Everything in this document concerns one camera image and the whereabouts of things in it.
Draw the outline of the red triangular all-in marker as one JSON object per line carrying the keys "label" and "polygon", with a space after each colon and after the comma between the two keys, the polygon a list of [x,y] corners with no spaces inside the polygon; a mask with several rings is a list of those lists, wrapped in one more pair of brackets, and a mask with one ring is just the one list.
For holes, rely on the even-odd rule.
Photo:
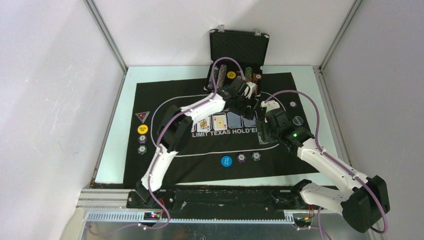
{"label": "red triangular all-in marker", "polygon": [[150,111],[143,111],[143,112],[138,112],[135,114],[135,116],[138,118],[138,120],[144,124],[146,119],[148,118],[150,114]]}

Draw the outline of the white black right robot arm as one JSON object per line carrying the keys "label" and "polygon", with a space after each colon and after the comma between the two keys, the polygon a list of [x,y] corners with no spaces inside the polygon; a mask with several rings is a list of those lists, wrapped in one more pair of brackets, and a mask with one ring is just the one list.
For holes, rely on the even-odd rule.
{"label": "white black right robot arm", "polygon": [[261,142],[277,143],[284,151],[324,174],[336,189],[304,179],[291,191],[297,209],[320,206],[341,215],[356,231],[365,233],[390,211],[387,183],[378,175],[369,177],[332,156],[306,128],[295,125],[275,100],[262,101],[263,118],[256,121]]}

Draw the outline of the yellow round button chip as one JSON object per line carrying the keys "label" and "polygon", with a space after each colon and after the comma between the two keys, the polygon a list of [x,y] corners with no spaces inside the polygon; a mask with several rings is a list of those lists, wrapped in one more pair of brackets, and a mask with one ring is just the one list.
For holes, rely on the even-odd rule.
{"label": "yellow round button chip", "polygon": [[149,131],[149,127],[146,124],[141,124],[137,127],[137,132],[140,135],[145,135]]}

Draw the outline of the blue round button chip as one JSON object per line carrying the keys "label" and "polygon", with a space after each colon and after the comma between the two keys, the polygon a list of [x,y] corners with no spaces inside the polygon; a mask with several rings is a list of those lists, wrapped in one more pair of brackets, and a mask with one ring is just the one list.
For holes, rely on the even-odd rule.
{"label": "blue round button chip", "polygon": [[221,159],[220,159],[220,163],[223,167],[228,168],[233,164],[233,159],[232,157],[228,156],[228,155],[224,155]]}

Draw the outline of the purple chip bottom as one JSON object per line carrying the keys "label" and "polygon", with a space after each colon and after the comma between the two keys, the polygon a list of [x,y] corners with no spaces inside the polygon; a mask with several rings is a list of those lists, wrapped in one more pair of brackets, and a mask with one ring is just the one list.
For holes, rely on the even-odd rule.
{"label": "purple chip bottom", "polygon": [[242,152],[238,153],[236,156],[236,159],[240,162],[240,163],[244,163],[247,159],[246,155]]}

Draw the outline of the blue yellow chip bottom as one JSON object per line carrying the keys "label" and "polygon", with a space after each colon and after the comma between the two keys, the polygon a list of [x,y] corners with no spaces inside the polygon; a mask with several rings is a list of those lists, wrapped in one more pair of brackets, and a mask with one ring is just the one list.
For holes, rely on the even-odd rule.
{"label": "blue yellow chip bottom", "polygon": [[254,151],[254,152],[252,153],[251,157],[252,157],[252,159],[253,159],[254,161],[260,161],[260,160],[262,159],[262,155],[261,155],[261,153],[260,153],[260,152],[258,152],[258,151]]}

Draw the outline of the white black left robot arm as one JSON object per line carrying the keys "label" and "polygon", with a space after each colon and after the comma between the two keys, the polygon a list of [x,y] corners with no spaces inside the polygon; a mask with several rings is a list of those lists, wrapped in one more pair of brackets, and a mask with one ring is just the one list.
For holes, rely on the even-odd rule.
{"label": "white black left robot arm", "polygon": [[183,107],[170,106],[158,128],[156,150],[150,165],[136,184],[138,201],[145,208],[156,206],[158,194],[155,191],[161,188],[174,157],[188,144],[194,124],[224,110],[252,119],[259,101],[258,91],[256,83],[234,79],[228,87],[216,88],[193,104]]}

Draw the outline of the blue card deck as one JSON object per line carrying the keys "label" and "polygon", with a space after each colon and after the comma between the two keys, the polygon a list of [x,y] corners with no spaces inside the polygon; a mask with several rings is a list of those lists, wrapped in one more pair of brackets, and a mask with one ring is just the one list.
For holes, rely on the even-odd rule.
{"label": "blue card deck", "polygon": [[256,121],[257,128],[257,136],[260,145],[265,145],[268,142],[266,141],[266,127],[264,126],[264,122],[262,120]]}

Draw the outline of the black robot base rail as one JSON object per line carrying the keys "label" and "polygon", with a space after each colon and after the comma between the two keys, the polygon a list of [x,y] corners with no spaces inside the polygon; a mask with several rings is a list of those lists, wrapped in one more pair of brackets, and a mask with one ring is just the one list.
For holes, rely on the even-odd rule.
{"label": "black robot base rail", "polygon": [[285,220],[288,211],[310,207],[289,186],[175,185],[155,191],[137,187],[128,193],[128,209],[165,207],[172,220]]}

